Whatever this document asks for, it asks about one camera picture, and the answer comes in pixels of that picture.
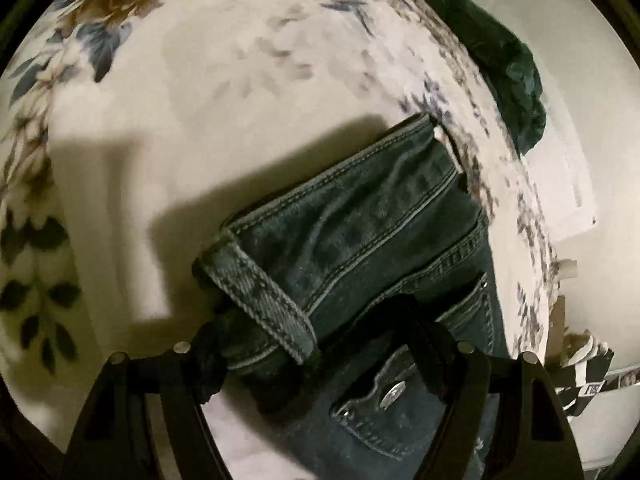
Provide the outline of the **dark blue denim jeans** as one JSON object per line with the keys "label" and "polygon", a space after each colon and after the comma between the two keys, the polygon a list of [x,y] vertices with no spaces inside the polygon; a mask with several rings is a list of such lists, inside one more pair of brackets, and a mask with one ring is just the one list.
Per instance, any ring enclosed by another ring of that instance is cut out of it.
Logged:
{"label": "dark blue denim jeans", "polygon": [[320,479],[409,479],[444,408],[407,348],[425,322],[506,356],[488,220],[429,114],[225,224],[193,273],[213,342]]}

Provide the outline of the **black white jacket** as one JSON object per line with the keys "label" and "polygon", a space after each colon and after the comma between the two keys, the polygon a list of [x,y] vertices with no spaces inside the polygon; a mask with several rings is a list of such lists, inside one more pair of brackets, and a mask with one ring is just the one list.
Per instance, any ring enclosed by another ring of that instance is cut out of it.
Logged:
{"label": "black white jacket", "polygon": [[547,360],[546,370],[568,419],[582,414],[601,392],[613,358],[608,343],[589,330],[564,335],[560,354]]}

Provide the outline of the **floral white bed sheet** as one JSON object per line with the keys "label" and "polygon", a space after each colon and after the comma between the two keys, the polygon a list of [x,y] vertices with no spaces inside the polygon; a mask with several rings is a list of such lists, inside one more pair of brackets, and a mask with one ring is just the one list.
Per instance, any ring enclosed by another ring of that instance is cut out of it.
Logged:
{"label": "floral white bed sheet", "polygon": [[[1,474],[66,456],[108,358],[213,323],[221,228],[433,116],[488,220],[508,353],[544,350],[554,279],[526,162],[425,0],[54,0],[1,76]],[[203,405],[230,477],[311,474],[228,369]]]}

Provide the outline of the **dark green blanket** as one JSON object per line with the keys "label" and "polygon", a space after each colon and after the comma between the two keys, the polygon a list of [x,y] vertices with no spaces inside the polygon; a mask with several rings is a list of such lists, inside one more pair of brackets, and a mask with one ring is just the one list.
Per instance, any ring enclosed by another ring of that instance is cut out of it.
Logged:
{"label": "dark green blanket", "polygon": [[544,136],[547,113],[534,56],[510,29],[471,0],[425,0],[480,69],[518,154]]}

